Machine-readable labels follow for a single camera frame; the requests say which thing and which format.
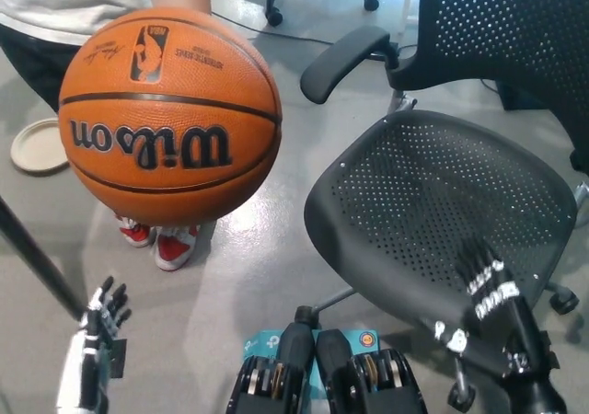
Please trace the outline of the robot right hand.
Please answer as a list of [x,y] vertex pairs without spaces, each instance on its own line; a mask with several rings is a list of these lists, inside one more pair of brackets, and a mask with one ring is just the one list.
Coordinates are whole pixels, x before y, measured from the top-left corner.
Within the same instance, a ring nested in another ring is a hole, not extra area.
[[459,327],[436,320],[434,338],[504,383],[549,376],[550,351],[506,261],[484,239],[471,237],[458,251],[456,271],[471,300],[470,322]]

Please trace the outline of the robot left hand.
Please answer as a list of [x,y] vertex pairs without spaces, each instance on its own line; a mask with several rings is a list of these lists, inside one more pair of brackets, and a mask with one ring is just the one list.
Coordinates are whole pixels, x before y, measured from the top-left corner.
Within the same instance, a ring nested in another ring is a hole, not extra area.
[[107,413],[109,382],[123,377],[127,339],[121,326],[132,310],[124,283],[109,276],[93,293],[70,339],[58,388],[55,411],[60,414]]

